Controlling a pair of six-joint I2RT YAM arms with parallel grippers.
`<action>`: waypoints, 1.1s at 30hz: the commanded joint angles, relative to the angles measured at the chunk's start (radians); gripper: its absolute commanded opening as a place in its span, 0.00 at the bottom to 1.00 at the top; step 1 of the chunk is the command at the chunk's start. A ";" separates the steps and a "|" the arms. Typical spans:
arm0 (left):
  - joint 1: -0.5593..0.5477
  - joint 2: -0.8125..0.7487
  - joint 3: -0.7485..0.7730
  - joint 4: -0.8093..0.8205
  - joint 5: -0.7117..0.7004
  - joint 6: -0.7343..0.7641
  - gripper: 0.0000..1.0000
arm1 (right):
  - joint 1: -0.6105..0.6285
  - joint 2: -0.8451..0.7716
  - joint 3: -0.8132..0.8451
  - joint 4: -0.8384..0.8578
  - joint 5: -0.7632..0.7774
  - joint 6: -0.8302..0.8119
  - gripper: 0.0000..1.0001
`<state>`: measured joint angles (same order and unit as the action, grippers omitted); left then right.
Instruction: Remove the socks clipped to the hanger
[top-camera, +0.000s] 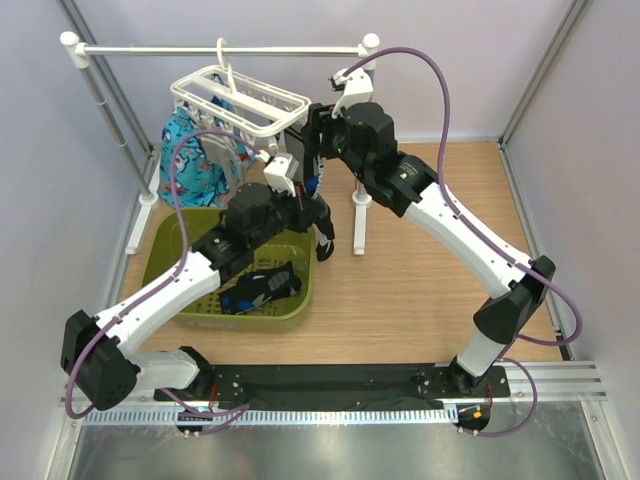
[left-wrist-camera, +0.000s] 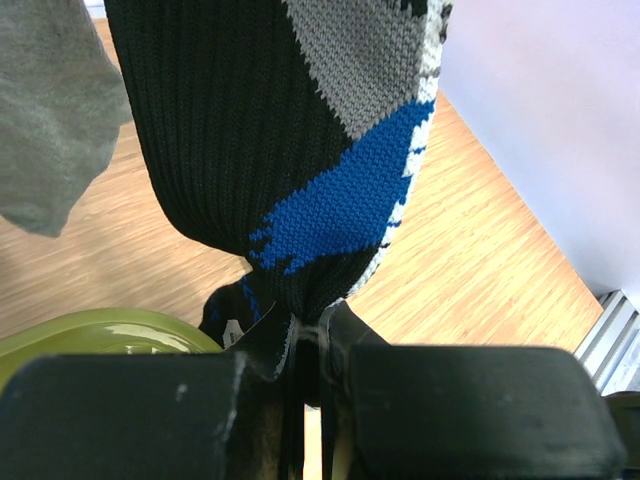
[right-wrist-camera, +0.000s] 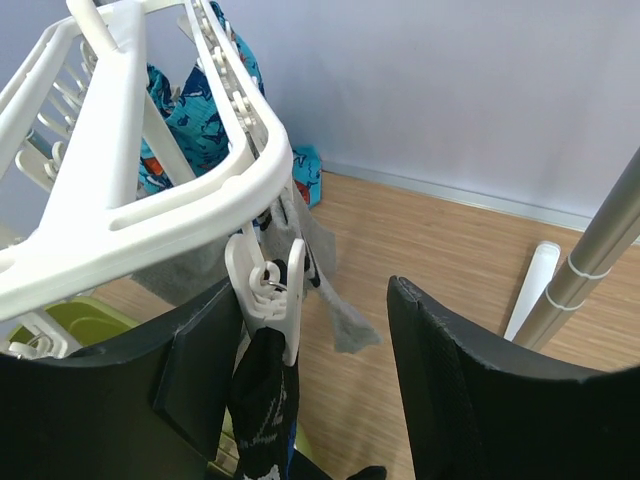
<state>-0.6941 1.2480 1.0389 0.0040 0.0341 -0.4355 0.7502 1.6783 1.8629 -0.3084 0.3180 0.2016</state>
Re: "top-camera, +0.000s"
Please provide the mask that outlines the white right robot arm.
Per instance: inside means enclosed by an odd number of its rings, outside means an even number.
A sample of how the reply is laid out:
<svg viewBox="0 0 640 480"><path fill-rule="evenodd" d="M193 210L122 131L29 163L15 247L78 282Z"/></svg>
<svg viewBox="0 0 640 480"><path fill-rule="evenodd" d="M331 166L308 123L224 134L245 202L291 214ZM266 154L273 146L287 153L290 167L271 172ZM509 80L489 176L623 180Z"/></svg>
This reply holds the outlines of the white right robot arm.
<svg viewBox="0 0 640 480"><path fill-rule="evenodd" d="M544 302L556 271L504 242L465 209L420 158L401 151L393 119L374 102L348 108L313 103L298 133L304 167L339 159L377 204L429 233L480 281L488 299L449 365L453 389L475 395L498 356Z"/></svg>

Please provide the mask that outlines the white clip sock hanger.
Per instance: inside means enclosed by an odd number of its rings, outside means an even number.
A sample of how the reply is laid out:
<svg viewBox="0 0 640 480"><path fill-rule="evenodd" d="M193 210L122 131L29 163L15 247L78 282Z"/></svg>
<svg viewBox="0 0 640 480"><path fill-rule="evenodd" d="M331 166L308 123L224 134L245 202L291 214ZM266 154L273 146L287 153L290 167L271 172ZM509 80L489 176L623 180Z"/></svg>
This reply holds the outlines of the white clip sock hanger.
<svg viewBox="0 0 640 480"><path fill-rule="evenodd" d="M234 71L222 53L216 57L216 64L192 72L170 86L175 104L185 106L200 125L211 128L214 118L219 117L253 141L275 137L306 117L309 98ZM227 85L214 82L214 73ZM234 111L214 105L213 95L231 103Z"/></svg>

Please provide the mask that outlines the black patterned sock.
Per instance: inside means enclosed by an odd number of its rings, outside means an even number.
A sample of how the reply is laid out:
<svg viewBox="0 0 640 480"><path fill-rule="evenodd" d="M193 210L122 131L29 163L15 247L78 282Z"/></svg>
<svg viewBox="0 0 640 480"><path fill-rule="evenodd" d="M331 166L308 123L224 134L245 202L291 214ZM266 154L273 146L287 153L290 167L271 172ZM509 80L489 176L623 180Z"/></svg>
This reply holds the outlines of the black patterned sock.
<svg viewBox="0 0 640 480"><path fill-rule="evenodd" d="M237 315L269 302L295 296L302 288L293 264L259 269L242 274L236 284L219 294L221 312Z"/></svg>
<svg viewBox="0 0 640 480"><path fill-rule="evenodd" d="M320 194L324 170L323 158L313 152L303 151L301 177L303 200L313 210L313 224L319 233L316 245L316 258L319 262L328 260L335 248L335 229L331 210Z"/></svg>

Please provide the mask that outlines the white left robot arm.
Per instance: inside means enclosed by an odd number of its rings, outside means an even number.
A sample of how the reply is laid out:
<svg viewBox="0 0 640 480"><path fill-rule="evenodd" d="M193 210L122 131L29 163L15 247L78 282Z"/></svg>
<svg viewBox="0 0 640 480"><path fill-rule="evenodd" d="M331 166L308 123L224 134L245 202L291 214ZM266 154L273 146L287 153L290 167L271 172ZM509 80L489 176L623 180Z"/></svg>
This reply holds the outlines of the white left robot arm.
<svg viewBox="0 0 640 480"><path fill-rule="evenodd" d="M190 400L207 396L215 382L213 368L194 348L142 353L140 345L186 306L245 270L255 251L281 232L304 233L329 224L329 208L318 198L277 193L259 183L243 185L215 226L183 244L180 260L168 271L117 305L94 316L80 310L66 321L65 405L72 405L74 389L99 411L136 390L179 392Z"/></svg>

